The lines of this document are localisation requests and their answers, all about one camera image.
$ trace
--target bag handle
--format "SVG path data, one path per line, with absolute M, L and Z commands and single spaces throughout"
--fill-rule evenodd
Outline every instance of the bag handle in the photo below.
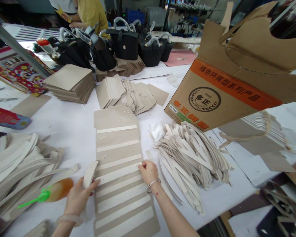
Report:
M 121 18 L 120 16 L 118 16 L 117 18 L 114 19 L 114 30 L 116 30 L 116 23 L 119 22 L 119 21 L 123 21 L 127 30 L 128 31 L 132 31 L 131 28 L 129 27 L 127 21 L 125 21 L 123 18 Z
M 137 22 L 139 22 L 139 24 L 138 24 L 138 25 L 139 25 L 139 26 L 141 26 L 141 21 L 140 21 L 139 19 L 135 20 L 135 21 L 133 22 L 133 24 L 134 24 L 134 25 L 136 25 L 136 24 L 137 24 Z
M 135 28 L 135 25 L 133 23 L 130 23 L 129 26 L 131 26 L 133 28 L 132 31 L 136 32 L 136 28 Z
M 60 28 L 60 30 L 59 30 L 59 34 L 60 34 L 60 40 L 61 41 L 65 41 L 65 39 L 64 39 L 64 33 L 65 32 L 67 32 L 67 33 L 69 33 L 70 35 L 72 35 L 75 39 L 77 38 L 70 30 L 68 30 L 67 28 L 64 28 L 64 27 L 62 27 L 62 28 Z
M 88 43 L 89 45 L 92 44 L 91 39 L 86 35 L 86 33 L 85 33 L 83 30 L 77 28 L 77 29 L 76 29 L 76 34 L 77 34 L 77 36 L 78 36 L 80 39 L 82 39 L 84 42 Z
M 162 36 L 160 36 L 160 38 L 162 38 L 163 36 L 168 36 L 168 43 L 171 43 L 169 32 L 165 32 Z
M 158 47 L 162 46 L 157 37 L 152 37 L 151 40 L 149 40 L 148 43 L 145 44 L 145 47 L 150 46 L 154 41 L 157 41 Z
M 102 30 L 99 34 L 100 38 L 102 38 L 102 34 L 106 32 L 106 29 Z
M 151 27 L 150 27 L 150 31 L 152 31 L 154 29 L 155 25 L 156 25 L 156 22 L 153 21 L 152 24 L 151 24 Z

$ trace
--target cardboard box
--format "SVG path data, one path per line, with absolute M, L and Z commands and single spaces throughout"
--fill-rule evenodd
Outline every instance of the cardboard box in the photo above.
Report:
M 33 52 L 27 50 L 50 74 L 54 72 L 46 66 Z M 13 49 L 0 48 L 0 80 L 4 83 L 35 97 L 47 89 L 43 85 L 44 77 L 29 65 Z
M 296 38 L 271 35 L 267 15 L 276 3 L 256 8 L 225 34 L 226 27 L 206 21 L 198 57 L 165 108 L 170 117 L 207 131 L 296 101 Z

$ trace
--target silver bracelet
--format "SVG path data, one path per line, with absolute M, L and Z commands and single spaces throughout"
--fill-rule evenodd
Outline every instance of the silver bracelet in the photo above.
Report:
M 159 178 L 157 178 L 156 180 L 152 181 L 152 183 L 147 188 L 147 193 L 149 193 L 149 194 L 152 193 L 151 191 L 149 191 L 149 189 L 150 189 L 151 185 L 153 185 L 154 182 L 157 182 L 157 181 L 159 181 L 161 183 L 161 179 L 159 179 Z

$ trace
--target cardboard sheet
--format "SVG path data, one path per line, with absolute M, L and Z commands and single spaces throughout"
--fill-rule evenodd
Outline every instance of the cardboard sheet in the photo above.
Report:
M 265 153 L 260 155 L 262 160 L 272 171 L 296 172 L 280 152 Z
M 50 100 L 48 95 L 40 95 L 39 97 L 28 96 L 21 103 L 14 106 L 10 111 L 26 117 L 32 117 L 47 101 Z
M 90 69 L 67 64 L 53 75 L 47 77 L 44 83 L 69 91 L 90 72 Z
M 171 51 L 169 59 L 164 62 L 167 66 L 181 66 L 194 62 L 196 55 L 190 50 Z
M 163 91 L 163 90 L 159 89 L 158 87 L 155 87 L 151 84 L 148 84 L 148 89 L 149 89 L 150 93 L 152 94 L 152 96 L 155 98 L 156 103 L 163 106 L 169 96 L 169 93 L 165 92 L 165 91 Z

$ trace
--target stack of cardboard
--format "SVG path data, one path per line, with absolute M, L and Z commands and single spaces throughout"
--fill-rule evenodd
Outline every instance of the stack of cardboard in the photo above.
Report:
M 95 70 L 96 78 L 98 82 L 103 81 L 107 76 L 112 77 L 116 74 L 119 76 L 129 77 L 130 75 L 135 75 L 140 73 L 146 66 L 138 56 L 137 60 L 124 60 L 116 58 L 116 67 L 110 71 L 100 71 L 99 69 Z
M 96 82 L 90 69 L 67 64 L 44 84 L 60 100 L 86 104 Z
M 94 112 L 94 127 L 95 177 L 101 180 L 95 191 L 94 236 L 116 236 L 116 228 L 120 236 L 153 236 L 160 226 L 138 168 L 143 161 L 138 119 L 125 104 L 109 106 Z
M 246 140 L 238 143 L 253 155 L 284 150 L 286 139 L 281 125 L 274 116 L 263 113 L 243 117 L 220 126 L 219 129 L 230 137 Z
M 113 77 L 106 77 L 95 90 L 101 109 L 123 103 L 130 107 L 135 115 L 138 115 L 156 104 L 146 84 L 135 84 L 130 80 L 122 81 L 117 74 Z

